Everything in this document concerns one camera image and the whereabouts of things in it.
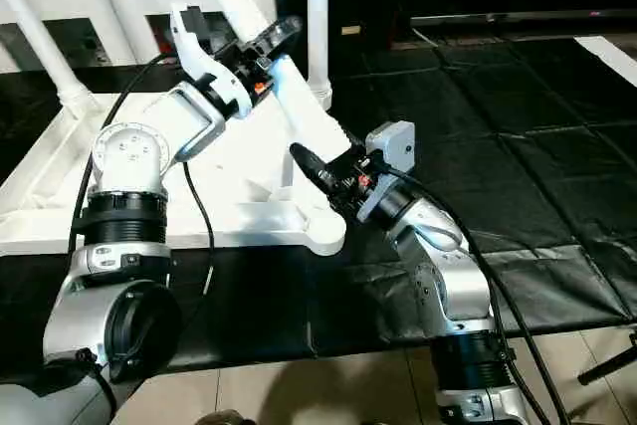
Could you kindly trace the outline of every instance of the black cable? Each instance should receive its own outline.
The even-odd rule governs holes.
[[[503,353],[505,355],[505,361],[507,362],[507,367],[509,368],[509,372],[511,373],[511,376],[514,378],[514,381],[520,388],[520,391],[522,392],[523,396],[529,403],[529,406],[531,407],[532,411],[535,413],[535,416],[537,417],[539,422],[542,425],[550,425],[550,420],[548,420],[548,417],[542,410],[541,405],[539,404],[537,399],[533,396],[531,390],[529,389],[529,386],[527,385],[522,375],[520,374],[520,371],[518,370],[518,367],[516,366],[516,362],[511,355],[511,351],[509,350],[509,347],[507,346],[507,334],[505,332],[505,328],[502,322],[502,314],[500,312],[500,304],[498,303],[498,296],[496,295],[496,289],[494,287],[493,281],[488,281],[488,284],[489,284],[489,293],[491,296],[491,307],[494,312],[494,320],[496,323],[496,330],[498,332],[498,335],[500,336],[500,341],[503,345]]]
[[[130,79],[130,82],[128,82],[126,87],[121,91],[121,94],[119,94],[119,97],[117,97],[117,100],[115,101],[115,103],[112,104],[112,107],[110,108],[110,111],[108,112],[108,115],[106,116],[106,119],[104,120],[104,123],[102,124],[102,128],[105,128],[112,123],[112,121],[115,118],[115,115],[117,114],[121,106],[123,105],[124,101],[126,100],[128,95],[132,92],[132,89],[134,89],[134,87],[139,83],[139,81],[148,73],[148,71],[150,71],[150,68],[153,65],[158,64],[162,60],[174,58],[174,57],[176,57],[176,54],[173,52],[166,52],[163,54],[159,54],[150,62],[148,62],[146,65],[144,65],[141,69],[139,69],[139,71],[135,74],[135,76],[132,79]],[[82,205],[84,204],[84,197],[86,196],[87,189],[89,188],[89,181],[91,180],[92,172],[93,172],[93,160],[91,159],[91,156],[89,156],[87,165],[84,168],[84,174],[82,175],[82,181],[80,181],[80,189],[78,190],[76,205],[75,205],[75,208],[73,209],[73,220],[71,223],[72,226],[73,226],[73,221],[79,218],[80,214],[82,213]],[[68,247],[69,256],[71,256],[71,254],[73,254],[73,252],[76,250],[77,241],[78,241],[78,234],[73,230],[73,227],[72,227],[71,231],[69,232],[69,247]]]
[[[204,292],[208,291],[208,286],[210,284],[210,278],[212,275],[212,271],[213,271],[213,267],[212,267],[212,261],[213,261],[213,256],[214,256],[214,251],[215,251],[215,235],[214,232],[212,231],[212,224],[210,223],[210,217],[208,216],[208,212],[206,211],[205,206],[203,205],[203,202],[201,201],[201,198],[199,197],[199,194],[197,194],[197,189],[195,188],[194,183],[192,182],[192,177],[190,176],[190,168],[188,167],[188,163],[184,162],[183,163],[183,174],[186,177],[186,182],[188,183],[188,188],[190,188],[190,192],[192,193],[192,197],[194,198],[195,202],[197,203],[197,207],[199,208],[199,212],[201,213],[201,216],[203,217],[203,220],[206,223],[206,229],[208,230],[208,248],[210,251],[210,266],[208,269],[208,276],[206,277],[206,283],[204,286]]]
[[[544,386],[546,387],[546,390],[548,391],[548,394],[550,395],[550,399],[553,403],[553,406],[555,407],[557,416],[559,417],[559,422],[562,425],[569,425],[570,419],[568,418],[568,413],[566,412],[566,409],[564,408],[564,404],[562,403],[561,398],[559,397],[559,393],[557,392],[557,388],[555,387],[555,384],[552,378],[550,377],[550,373],[548,372],[546,363],[544,362],[539,350],[537,349],[537,345],[535,344],[535,341],[533,340],[531,336],[529,328],[527,327],[527,323],[525,322],[525,319],[522,313],[520,312],[518,305],[516,304],[515,300],[511,296],[509,290],[503,283],[502,279],[500,278],[496,270],[485,260],[483,255],[480,253],[480,250],[478,249],[478,245],[476,244],[476,241],[474,240],[469,229],[465,226],[465,224],[462,222],[460,217],[454,212],[453,208],[451,208],[440,197],[438,197],[437,195],[429,191],[427,187],[423,183],[421,183],[418,179],[404,173],[403,171],[400,171],[392,167],[386,167],[384,169],[385,169],[384,172],[397,176],[398,178],[402,179],[406,183],[417,188],[426,199],[431,201],[438,208],[442,209],[443,211],[446,211],[451,216],[451,218],[455,221],[456,225],[458,226],[460,231],[463,233],[463,235],[467,239],[467,242],[469,243],[470,251],[473,253],[474,257],[476,258],[476,262],[478,263],[478,266],[482,270],[483,274],[487,277],[487,279],[489,281],[493,281],[496,287],[500,290],[500,292],[503,295],[503,298],[505,299],[505,301],[507,302],[507,305],[509,306],[509,309],[511,310],[511,313],[514,316],[514,319],[518,323],[518,326],[520,327],[520,332],[522,333],[522,336],[525,339],[527,346],[529,347],[529,351],[531,352],[533,360],[535,361],[537,370],[539,371],[539,374],[541,375],[542,381],[544,382]]]

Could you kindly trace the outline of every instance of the floor tile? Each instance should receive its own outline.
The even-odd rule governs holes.
[[[223,369],[228,408],[259,425],[420,424],[402,351]]]
[[[586,330],[582,332],[582,336],[595,361],[601,363],[623,352],[630,346],[628,337],[630,332],[631,330],[626,328],[599,328]],[[606,375],[605,378],[629,422],[637,425],[637,387],[635,386],[637,384],[637,363],[627,365],[614,373]]]
[[[425,425],[441,424],[436,405],[436,372],[431,364],[429,348],[407,350],[407,355],[422,422]]]
[[[119,409],[111,423],[194,425],[215,411],[218,378],[218,370],[153,377]]]
[[[577,382],[577,374],[594,362],[579,332],[537,336],[535,342],[573,423],[627,425],[628,422],[605,380],[586,387]],[[518,368],[531,391],[551,423],[557,423],[548,392],[526,344],[521,338],[517,338],[510,340],[510,345],[516,351]],[[531,411],[529,417],[532,423],[538,423]]]

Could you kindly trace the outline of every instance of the black tablecloth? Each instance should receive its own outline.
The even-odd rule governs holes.
[[[131,72],[80,76],[109,92]],[[533,331],[634,321],[637,89],[571,40],[348,52],[332,74],[331,114],[355,134],[416,123],[415,174],[455,206]],[[158,68],[142,89],[166,90],[178,76]],[[3,149],[19,136],[24,154],[39,132],[33,119],[46,125],[55,114],[55,93],[37,75],[9,75],[0,98],[2,120],[14,115],[0,122]],[[189,327],[168,370],[424,342],[412,278],[372,225],[351,225],[329,258],[302,247],[220,249],[203,302],[207,253],[174,256]],[[0,258],[0,374],[41,359],[65,268],[62,256]]]

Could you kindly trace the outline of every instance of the robotic arm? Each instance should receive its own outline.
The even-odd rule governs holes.
[[[392,171],[414,166],[413,123],[387,123],[326,164],[295,143],[301,170],[332,208],[359,222],[375,221],[409,268],[445,423],[529,424],[520,390],[507,372],[495,335],[487,280],[452,218]]]
[[[163,177],[221,135],[228,118],[250,114],[274,85],[273,61],[301,28],[290,17],[213,52],[199,8],[174,7],[171,31],[190,81],[148,106],[141,122],[112,124],[96,138],[96,184],[72,226],[84,246],[71,257],[45,329],[43,372],[0,385],[7,423],[106,424],[172,356],[182,319],[167,288]]]

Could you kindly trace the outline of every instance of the silver robot arm segment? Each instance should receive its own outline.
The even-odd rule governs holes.
[[[406,265],[431,339],[443,422],[529,424],[495,335],[487,279],[452,218],[396,175],[414,166],[413,123],[386,123],[326,164],[300,144],[291,153],[334,209],[372,220]]]

